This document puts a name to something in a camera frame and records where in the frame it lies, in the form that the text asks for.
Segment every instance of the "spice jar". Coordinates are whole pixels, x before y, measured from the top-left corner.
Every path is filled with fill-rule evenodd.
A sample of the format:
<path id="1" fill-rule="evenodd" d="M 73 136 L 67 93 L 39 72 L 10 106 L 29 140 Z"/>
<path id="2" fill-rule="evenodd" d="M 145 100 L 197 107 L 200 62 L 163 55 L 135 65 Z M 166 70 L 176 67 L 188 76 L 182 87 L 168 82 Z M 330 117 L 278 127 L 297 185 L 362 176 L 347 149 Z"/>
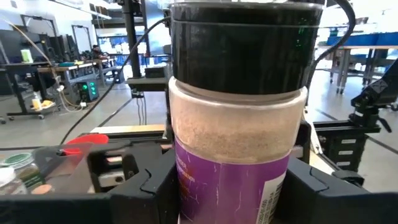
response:
<path id="1" fill-rule="evenodd" d="M 27 194 L 24 183 L 11 167 L 0 168 L 0 195 Z"/>
<path id="2" fill-rule="evenodd" d="M 31 153 L 21 153 L 8 157 L 1 162 L 1 165 L 14 168 L 18 178 L 24 182 L 29 190 L 45 183 Z"/>
<path id="3" fill-rule="evenodd" d="M 171 4 L 181 224 L 272 221 L 323 7 L 297 1 Z"/>

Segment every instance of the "black lid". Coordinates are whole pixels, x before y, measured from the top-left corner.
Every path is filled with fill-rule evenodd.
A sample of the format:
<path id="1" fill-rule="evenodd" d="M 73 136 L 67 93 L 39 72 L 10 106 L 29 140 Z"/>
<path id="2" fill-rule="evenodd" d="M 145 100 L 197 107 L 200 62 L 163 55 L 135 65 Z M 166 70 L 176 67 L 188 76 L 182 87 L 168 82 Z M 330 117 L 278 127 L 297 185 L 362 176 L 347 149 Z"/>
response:
<path id="1" fill-rule="evenodd" d="M 172 5 L 174 77 L 237 94 L 304 87 L 322 6 L 186 2 Z"/>

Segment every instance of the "purple label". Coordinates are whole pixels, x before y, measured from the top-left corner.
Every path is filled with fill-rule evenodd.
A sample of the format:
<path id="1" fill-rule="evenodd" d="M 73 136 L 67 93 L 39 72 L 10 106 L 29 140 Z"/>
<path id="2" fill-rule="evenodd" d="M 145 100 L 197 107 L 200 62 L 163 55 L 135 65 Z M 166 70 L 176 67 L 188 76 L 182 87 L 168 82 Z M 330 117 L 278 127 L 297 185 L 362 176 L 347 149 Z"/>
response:
<path id="1" fill-rule="evenodd" d="M 274 213 L 289 156 L 263 164 L 220 164 L 175 141 L 181 224 L 263 224 Z"/>

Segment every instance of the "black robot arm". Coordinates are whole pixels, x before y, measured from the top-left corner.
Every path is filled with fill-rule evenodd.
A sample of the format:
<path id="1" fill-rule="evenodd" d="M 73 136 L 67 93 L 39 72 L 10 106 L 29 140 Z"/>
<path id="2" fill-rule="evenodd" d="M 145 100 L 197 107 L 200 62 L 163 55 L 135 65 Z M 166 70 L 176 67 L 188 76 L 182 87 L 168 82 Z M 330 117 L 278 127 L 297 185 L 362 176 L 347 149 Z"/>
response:
<path id="1" fill-rule="evenodd" d="M 360 95 L 351 100 L 356 112 L 349 116 L 360 126 L 375 126 L 377 120 L 391 132 L 385 119 L 379 117 L 379 108 L 385 108 L 398 97 L 398 60 L 376 82 L 367 86 Z"/>

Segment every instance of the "black cable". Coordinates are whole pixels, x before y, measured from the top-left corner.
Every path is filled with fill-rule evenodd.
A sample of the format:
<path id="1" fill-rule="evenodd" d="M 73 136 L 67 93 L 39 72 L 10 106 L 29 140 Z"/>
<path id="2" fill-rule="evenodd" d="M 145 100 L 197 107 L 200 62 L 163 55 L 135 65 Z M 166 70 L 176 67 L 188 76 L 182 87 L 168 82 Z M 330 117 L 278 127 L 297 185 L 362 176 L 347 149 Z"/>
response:
<path id="1" fill-rule="evenodd" d="M 143 102 L 142 98 L 140 98 L 139 101 L 141 102 L 142 125 L 144 125 L 144 124 L 146 124 L 145 123 L 145 115 L 144 115 L 144 102 Z"/>
<path id="2" fill-rule="evenodd" d="M 354 27 L 356 24 L 356 19 L 355 19 L 355 12 L 353 7 L 351 6 L 351 4 L 348 2 L 348 0 L 335 0 L 335 2 L 344 10 L 344 12 L 347 15 L 348 18 L 348 30 L 347 32 L 344 34 L 344 36 L 333 46 L 331 46 L 328 50 L 324 51 L 315 61 L 313 61 L 311 63 L 311 65 L 309 66 L 308 69 L 308 80 L 307 80 L 307 84 L 306 87 L 308 89 L 308 95 L 309 95 L 309 91 L 310 91 L 310 87 L 311 87 L 311 82 L 312 82 L 312 78 L 313 78 L 313 74 L 315 73 L 315 69 L 317 68 L 318 63 L 324 59 L 326 56 L 328 56 L 330 53 L 334 52 L 335 50 L 337 50 L 338 47 L 340 47 L 341 45 L 343 45 L 348 38 L 350 37 L 350 35 L 353 33 L 354 31 Z"/>
<path id="3" fill-rule="evenodd" d="M 142 96 L 144 98 L 144 109 L 145 109 L 145 125 L 147 125 L 147 101 L 145 99 L 145 93 L 142 92 Z"/>
<path id="4" fill-rule="evenodd" d="M 140 109 L 139 109 L 139 102 L 138 102 L 138 98 L 136 98 L 136 103 L 137 103 L 137 112 L 138 112 L 138 119 L 139 119 L 139 124 L 138 125 L 141 125 L 141 111 L 140 111 Z"/>
<path id="5" fill-rule="evenodd" d="M 159 20 L 159 21 L 157 21 L 154 25 L 152 25 L 150 28 L 148 28 L 145 32 L 144 32 L 144 34 L 141 36 L 141 38 L 137 41 L 137 43 L 136 44 L 134 44 L 134 46 L 132 46 L 131 47 L 131 50 L 130 50 L 130 54 L 133 52 L 133 51 L 135 51 L 135 50 L 137 50 L 137 47 L 138 47 L 138 45 L 146 38 L 146 36 L 148 35 L 148 33 L 153 29 L 153 28 L 155 28 L 157 25 L 159 25 L 159 24 L 161 24 L 162 22 L 165 22 L 165 21 L 167 21 L 167 20 L 170 20 L 170 17 L 168 16 L 168 17 L 165 17 L 165 18 L 163 18 L 163 19 L 161 19 L 161 20 Z M 122 65 L 122 67 L 119 69 L 119 71 L 118 71 L 118 74 L 123 74 L 123 68 L 124 68 L 124 66 L 128 63 L 128 61 L 129 61 L 129 59 L 130 59 L 130 54 L 127 56 L 127 58 L 126 58 L 126 60 L 124 61 L 124 63 L 123 63 L 123 65 Z M 65 142 L 65 140 L 68 138 L 68 136 L 69 136 L 69 134 L 75 129 L 75 127 L 77 127 L 80 123 L 81 123 L 81 121 L 83 121 L 98 105 L 99 105 L 99 103 L 105 98 L 105 96 L 111 91 L 111 89 L 112 89 L 112 87 L 115 85 L 115 83 L 116 83 L 116 78 L 114 78 L 113 79 L 113 82 L 112 82 L 112 84 L 109 86 L 109 88 L 106 90 L 106 92 L 101 96 L 101 98 L 99 98 L 98 100 L 97 100 L 97 102 L 93 105 L 93 107 L 91 107 L 88 111 L 87 111 L 87 113 L 85 113 L 70 129 L 69 129 L 69 131 L 66 133 L 66 135 L 63 137 L 63 139 L 61 140 L 61 143 L 60 144 L 63 144 L 64 142 Z"/>

